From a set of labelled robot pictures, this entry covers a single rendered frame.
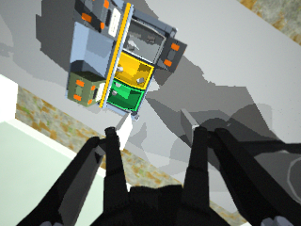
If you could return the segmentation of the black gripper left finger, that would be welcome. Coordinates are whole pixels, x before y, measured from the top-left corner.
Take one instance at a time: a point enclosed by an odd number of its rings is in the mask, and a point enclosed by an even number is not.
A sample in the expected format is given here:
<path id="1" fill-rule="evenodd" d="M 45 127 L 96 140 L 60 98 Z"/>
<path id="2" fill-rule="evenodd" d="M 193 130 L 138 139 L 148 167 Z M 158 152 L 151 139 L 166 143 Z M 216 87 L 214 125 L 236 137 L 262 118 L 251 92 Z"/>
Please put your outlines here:
<path id="1" fill-rule="evenodd" d="M 105 138 L 89 138 L 39 204 L 16 226 L 74 226 L 104 155 L 101 226 L 134 226 L 120 154 L 132 128 L 131 114 L 125 113 L 116 127 L 104 129 Z"/>

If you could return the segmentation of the yellow open bin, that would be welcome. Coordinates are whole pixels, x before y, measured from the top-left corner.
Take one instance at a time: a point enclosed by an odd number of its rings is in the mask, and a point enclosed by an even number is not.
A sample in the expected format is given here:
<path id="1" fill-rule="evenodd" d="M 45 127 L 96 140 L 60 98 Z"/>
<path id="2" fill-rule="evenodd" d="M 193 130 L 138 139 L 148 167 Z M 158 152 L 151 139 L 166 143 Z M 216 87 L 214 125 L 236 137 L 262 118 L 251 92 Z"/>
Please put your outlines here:
<path id="1" fill-rule="evenodd" d="M 114 77 L 130 86 L 140 89 L 143 89 L 148 85 L 153 72 L 153 67 L 151 65 L 124 52 L 121 52 L 120 54 L 118 67 L 123 67 L 123 72 L 115 72 Z M 145 82 L 138 84 L 136 79 L 142 77 L 144 77 Z"/>

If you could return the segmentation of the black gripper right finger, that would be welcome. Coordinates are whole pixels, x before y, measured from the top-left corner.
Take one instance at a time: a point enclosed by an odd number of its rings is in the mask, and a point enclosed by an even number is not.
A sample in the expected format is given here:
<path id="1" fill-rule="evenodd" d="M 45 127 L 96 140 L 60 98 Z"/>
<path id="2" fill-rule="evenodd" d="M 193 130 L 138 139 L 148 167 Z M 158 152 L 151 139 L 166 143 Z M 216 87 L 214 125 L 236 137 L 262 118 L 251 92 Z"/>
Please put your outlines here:
<path id="1" fill-rule="evenodd" d="M 175 226 L 211 226 L 208 148 L 214 149 L 253 226 L 301 226 L 301 204 L 227 129 L 207 131 L 185 108 L 181 125 L 192 149 Z"/>

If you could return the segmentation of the yellow vertical bar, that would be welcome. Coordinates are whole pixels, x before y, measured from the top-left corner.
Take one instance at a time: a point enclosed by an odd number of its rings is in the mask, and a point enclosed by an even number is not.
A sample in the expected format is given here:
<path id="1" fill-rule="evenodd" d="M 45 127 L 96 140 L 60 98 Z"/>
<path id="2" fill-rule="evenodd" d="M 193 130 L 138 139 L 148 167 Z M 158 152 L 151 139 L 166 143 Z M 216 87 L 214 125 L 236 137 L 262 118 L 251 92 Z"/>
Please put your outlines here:
<path id="1" fill-rule="evenodd" d="M 126 10 L 125 10 L 125 13 L 124 13 L 122 25 L 121 25 L 121 28 L 120 28 L 120 31 L 119 31 L 119 37 L 118 37 L 116 49 L 115 49 L 115 52 L 114 52 L 114 55 L 113 55 L 110 70 L 109 70 L 107 80 L 106 80 L 106 83 L 105 83 L 105 87 L 104 87 L 104 91 L 103 91 L 103 97 L 102 97 L 102 100 L 101 100 L 101 103 L 100 103 L 100 108 L 103 107 L 103 101 L 104 101 L 105 94 L 107 92 L 107 88 L 108 88 L 109 81 L 110 81 L 110 78 L 111 78 L 111 74 L 112 74 L 112 71 L 113 71 L 113 68 L 114 68 L 114 65 L 115 65 L 116 57 L 117 57 L 118 50 L 119 50 L 119 45 L 120 45 L 121 38 L 122 38 L 122 35 L 123 35 L 124 27 L 126 25 L 126 21 L 127 21 L 127 18 L 128 18 L 130 7 L 131 7 L 131 4 L 127 3 L 127 7 L 126 7 Z"/>

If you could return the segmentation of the grey open bin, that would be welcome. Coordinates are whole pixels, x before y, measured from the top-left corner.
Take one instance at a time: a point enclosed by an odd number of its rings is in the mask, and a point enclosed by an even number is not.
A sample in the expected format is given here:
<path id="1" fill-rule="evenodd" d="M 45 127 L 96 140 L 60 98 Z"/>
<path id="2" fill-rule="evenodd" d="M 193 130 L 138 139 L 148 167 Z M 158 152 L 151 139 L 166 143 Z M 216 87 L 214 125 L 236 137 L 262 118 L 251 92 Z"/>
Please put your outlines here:
<path id="1" fill-rule="evenodd" d="M 147 41 L 148 35 L 156 38 L 155 43 Z M 129 50 L 128 40 L 134 41 L 134 50 Z M 131 18 L 122 49 L 155 64 L 164 48 L 165 40 L 166 37 L 153 28 Z"/>

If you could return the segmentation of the green bin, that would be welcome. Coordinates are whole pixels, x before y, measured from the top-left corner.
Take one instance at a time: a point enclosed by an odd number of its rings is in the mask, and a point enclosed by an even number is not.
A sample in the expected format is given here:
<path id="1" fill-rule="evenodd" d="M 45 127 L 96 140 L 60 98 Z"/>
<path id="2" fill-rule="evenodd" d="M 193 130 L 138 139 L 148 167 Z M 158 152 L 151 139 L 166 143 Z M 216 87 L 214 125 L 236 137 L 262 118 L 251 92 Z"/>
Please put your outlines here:
<path id="1" fill-rule="evenodd" d="M 121 86 L 117 87 L 116 82 L 121 84 Z M 114 96 L 112 94 L 113 90 L 118 94 Z M 114 77 L 107 102 L 122 109 L 136 110 L 139 107 L 143 95 L 143 89 L 130 86 Z"/>

